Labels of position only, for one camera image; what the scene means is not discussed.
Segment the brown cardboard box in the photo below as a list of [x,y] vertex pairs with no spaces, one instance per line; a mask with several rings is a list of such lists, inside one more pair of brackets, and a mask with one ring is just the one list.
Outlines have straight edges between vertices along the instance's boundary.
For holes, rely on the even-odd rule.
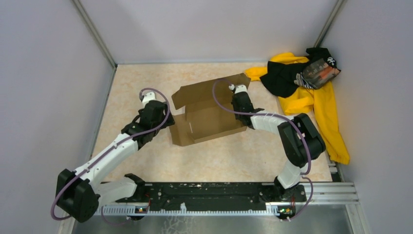
[[233,110],[230,84],[250,84],[245,74],[236,74],[180,87],[171,99],[175,109],[184,108],[185,112],[174,115],[175,124],[170,126],[172,144],[189,146],[208,140],[225,137],[246,130],[233,113],[222,109],[213,98],[225,108]]

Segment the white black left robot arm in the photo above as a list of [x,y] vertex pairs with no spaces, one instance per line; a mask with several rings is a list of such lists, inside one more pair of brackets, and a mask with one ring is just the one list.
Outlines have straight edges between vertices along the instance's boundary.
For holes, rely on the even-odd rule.
[[82,223],[98,209],[112,202],[131,198],[139,202],[145,198],[144,181],[133,174],[122,179],[104,182],[104,178],[125,159],[143,148],[159,133],[175,124],[166,96],[153,88],[139,93],[143,108],[102,152],[75,170],[63,170],[57,178],[56,196],[50,214],[54,220],[64,220],[55,214],[55,208],[64,210],[67,218]]

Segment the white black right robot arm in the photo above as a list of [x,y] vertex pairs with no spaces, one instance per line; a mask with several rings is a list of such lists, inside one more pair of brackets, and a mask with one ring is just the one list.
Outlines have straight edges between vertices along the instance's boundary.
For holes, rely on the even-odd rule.
[[326,150],[320,133],[307,114],[282,116],[254,108],[245,85],[230,85],[235,118],[243,125],[279,135],[287,161],[275,178],[274,194],[280,201],[287,201],[300,181],[310,170],[310,163]]

